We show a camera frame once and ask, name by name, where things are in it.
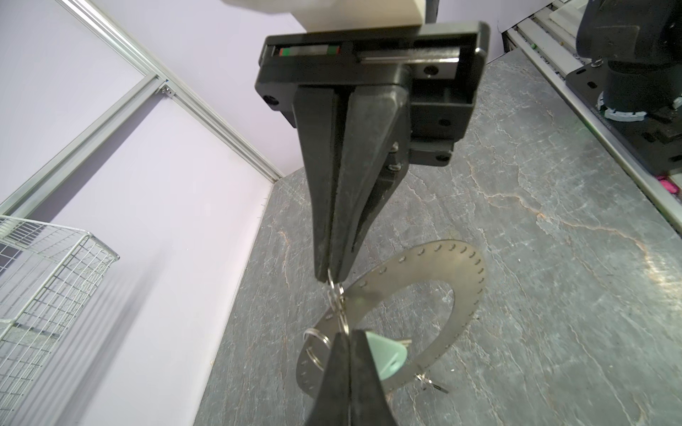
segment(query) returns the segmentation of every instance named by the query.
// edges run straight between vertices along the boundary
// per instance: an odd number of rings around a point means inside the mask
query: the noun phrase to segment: bolt hole
[[[436,74],[438,74],[438,67],[435,65],[429,65],[428,67],[424,67],[424,74],[433,77]]]
[[[265,101],[266,104],[272,105],[272,106],[280,104],[280,101],[278,101],[277,99],[275,99],[274,97],[272,97],[270,95],[263,96],[263,100]]]
[[[644,133],[642,133],[642,137],[651,143],[656,142],[656,137],[651,133],[644,132]]]

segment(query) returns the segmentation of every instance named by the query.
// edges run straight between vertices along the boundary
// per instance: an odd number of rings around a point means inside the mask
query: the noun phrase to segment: white backdrop
[[[54,0],[0,1],[0,202],[142,79]]]
[[[36,394],[21,425],[194,420],[272,184],[177,103],[154,101],[52,221],[91,231],[121,260],[59,349],[72,353],[50,364],[84,387],[66,402]],[[92,363],[85,373],[79,359]],[[66,409],[39,422],[45,405]]]
[[[303,166],[296,129],[254,89],[268,35],[301,33],[291,15],[220,0],[94,0],[284,174]]]

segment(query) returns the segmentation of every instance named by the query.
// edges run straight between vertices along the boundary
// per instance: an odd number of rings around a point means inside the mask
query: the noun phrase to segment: screw
[[[265,101],[266,104],[272,105],[272,106],[280,104],[280,101],[278,101],[275,97],[270,96],[270,95],[263,96],[263,100]]]
[[[434,65],[428,65],[424,67],[424,74],[426,74],[427,77],[433,77],[436,74],[438,74],[438,67]]]

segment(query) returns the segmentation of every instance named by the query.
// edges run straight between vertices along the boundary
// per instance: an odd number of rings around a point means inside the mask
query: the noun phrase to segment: mint green key fob
[[[379,373],[379,380],[386,380],[405,364],[407,348],[400,342],[371,331],[365,332],[365,335],[370,344],[370,351],[376,372]]]

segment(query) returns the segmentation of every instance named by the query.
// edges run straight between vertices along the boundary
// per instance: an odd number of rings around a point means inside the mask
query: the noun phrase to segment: metal bracket
[[[164,94],[171,99],[173,98],[173,96],[175,96],[175,91],[171,89],[170,86],[168,86],[167,81],[165,85],[159,88],[159,93]]]

